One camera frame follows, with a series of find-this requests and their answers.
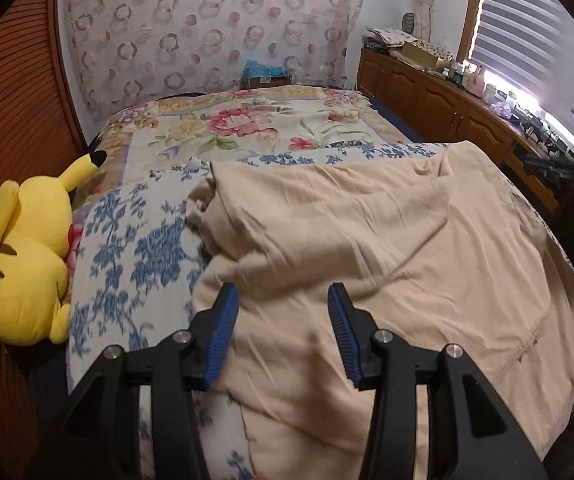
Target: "window blind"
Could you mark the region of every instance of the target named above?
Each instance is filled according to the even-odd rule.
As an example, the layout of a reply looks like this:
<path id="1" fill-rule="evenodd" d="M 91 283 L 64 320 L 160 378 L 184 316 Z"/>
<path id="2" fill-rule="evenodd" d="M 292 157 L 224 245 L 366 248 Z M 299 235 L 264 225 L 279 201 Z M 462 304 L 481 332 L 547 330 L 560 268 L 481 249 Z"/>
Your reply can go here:
<path id="1" fill-rule="evenodd" d="M 482 0 L 470 58 L 574 134 L 574 20 L 558 0 Z"/>

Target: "cardboard box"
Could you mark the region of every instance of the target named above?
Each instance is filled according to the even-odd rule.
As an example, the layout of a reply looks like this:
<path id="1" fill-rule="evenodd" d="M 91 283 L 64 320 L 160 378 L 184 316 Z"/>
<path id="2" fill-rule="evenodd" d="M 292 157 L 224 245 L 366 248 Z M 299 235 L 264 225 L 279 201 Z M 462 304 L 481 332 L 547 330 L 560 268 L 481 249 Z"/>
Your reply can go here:
<path id="1" fill-rule="evenodd" d="M 430 70 L 435 70 L 436 72 L 442 72 L 442 70 L 448 65 L 446 60 L 438 56 L 434 56 L 412 43 L 405 42 L 400 54 L 420 66 L 429 68 Z"/>
<path id="2" fill-rule="evenodd" d="M 274 86 L 285 86 L 290 84 L 291 84 L 291 76 L 253 77 L 251 79 L 247 79 L 247 77 L 243 76 L 240 79 L 240 87 L 243 90 L 256 89 L 256 88 L 271 88 Z"/>

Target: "silver bolt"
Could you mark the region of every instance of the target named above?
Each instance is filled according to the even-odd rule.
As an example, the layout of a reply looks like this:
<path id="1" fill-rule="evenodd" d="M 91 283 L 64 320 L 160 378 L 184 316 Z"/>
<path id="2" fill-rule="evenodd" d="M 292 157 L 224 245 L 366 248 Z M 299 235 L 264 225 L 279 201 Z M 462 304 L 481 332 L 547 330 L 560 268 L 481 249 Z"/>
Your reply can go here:
<path id="1" fill-rule="evenodd" d="M 462 349 L 462 346 L 456 343 L 449 343 L 447 345 L 446 352 L 449 357 L 453 357 L 454 359 L 462 357 L 462 354 L 465 353 L 465 351 Z"/>
<path id="2" fill-rule="evenodd" d="M 178 344 L 184 345 L 192 340 L 192 333 L 189 330 L 178 330 L 172 337 Z"/>
<path id="3" fill-rule="evenodd" d="M 393 332 L 391 332 L 391 330 L 387 330 L 386 328 L 376 330 L 376 333 L 373 336 L 376 338 L 376 341 L 381 343 L 388 343 L 394 338 Z"/>
<path id="4" fill-rule="evenodd" d="M 120 354 L 123 353 L 123 349 L 118 345 L 108 346 L 103 350 L 103 355 L 107 359 L 116 359 Z"/>

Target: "yellow plush toy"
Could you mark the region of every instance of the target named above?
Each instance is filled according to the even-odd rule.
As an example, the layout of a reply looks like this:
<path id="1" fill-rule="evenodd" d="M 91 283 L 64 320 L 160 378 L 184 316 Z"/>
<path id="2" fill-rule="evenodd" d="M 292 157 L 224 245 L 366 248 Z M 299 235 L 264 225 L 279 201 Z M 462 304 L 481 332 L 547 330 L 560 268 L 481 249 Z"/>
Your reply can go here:
<path id="1" fill-rule="evenodd" d="M 67 339 L 69 304 L 61 304 L 68 273 L 72 206 L 68 193 L 98 171 L 107 157 L 94 152 L 61 176 L 35 176 L 0 186 L 0 339 L 18 346 L 45 337 Z"/>

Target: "blue flower pattern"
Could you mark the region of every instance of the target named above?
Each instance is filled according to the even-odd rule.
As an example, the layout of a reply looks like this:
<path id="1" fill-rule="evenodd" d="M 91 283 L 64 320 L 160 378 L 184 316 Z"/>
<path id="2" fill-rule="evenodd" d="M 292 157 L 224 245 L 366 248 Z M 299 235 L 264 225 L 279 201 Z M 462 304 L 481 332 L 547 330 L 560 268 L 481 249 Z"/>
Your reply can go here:
<path id="1" fill-rule="evenodd" d="M 443 150 L 435 144 L 338 146 L 312 150 L 307 156 L 282 153 L 240 162 L 254 167 L 324 165 L 428 157 Z M 105 346 L 147 348 L 189 325 L 195 314 L 192 291 L 209 256 L 198 234 L 185 224 L 185 199 L 205 176 L 210 176 L 210 166 L 203 161 L 150 171 L 139 183 L 107 192 L 90 209 L 74 277 L 70 389 Z M 201 438 L 216 440 L 218 445 L 210 448 L 223 450 L 206 457 L 211 477 L 250 480 L 249 444 L 238 402 L 209 392 L 195 397 L 194 408 Z M 150 410 L 147 402 L 141 403 L 141 467 L 147 478 L 153 475 Z"/>

